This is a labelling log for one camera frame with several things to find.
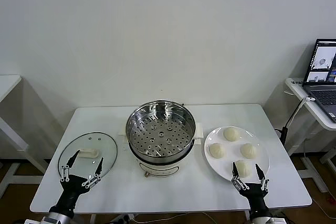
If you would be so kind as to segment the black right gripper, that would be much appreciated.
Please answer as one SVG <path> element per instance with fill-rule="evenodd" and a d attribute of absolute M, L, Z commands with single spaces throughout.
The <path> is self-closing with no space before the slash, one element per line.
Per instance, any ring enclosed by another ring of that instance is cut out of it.
<path fill-rule="evenodd" d="M 233 162 L 232 179 L 231 182 L 238 190 L 240 195 L 247 198 L 250 206 L 249 217 L 250 219 L 256 219 L 261 217 L 270 217 L 270 212 L 264 197 L 268 194 L 268 182 L 269 179 L 265 177 L 263 170 L 258 164 L 255 164 L 257 176 L 260 180 L 260 184 L 247 183 L 245 184 L 239 177 L 238 169 L 235 162 Z"/>

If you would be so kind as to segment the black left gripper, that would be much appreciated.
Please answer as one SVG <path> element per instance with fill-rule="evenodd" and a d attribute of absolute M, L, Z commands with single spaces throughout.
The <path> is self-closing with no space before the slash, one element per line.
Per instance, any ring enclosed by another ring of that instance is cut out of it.
<path fill-rule="evenodd" d="M 92 188 L 101 181 L 102 163 L 104 160 L 103 157 L 99 162 L 94 176 L 88 180 L 77 175 L 69 175 L 70 169 L 75 163 L 79 153 L 80 150 L 77 150 L 73 156 L 68 159 L 66 165 L 62 165 L 60 183 L 63 188 L 63 192 L 56 205 L 52 206 L 49 212 L 73 212 L 79 196 L 87 193 L 88 189 Z"/>

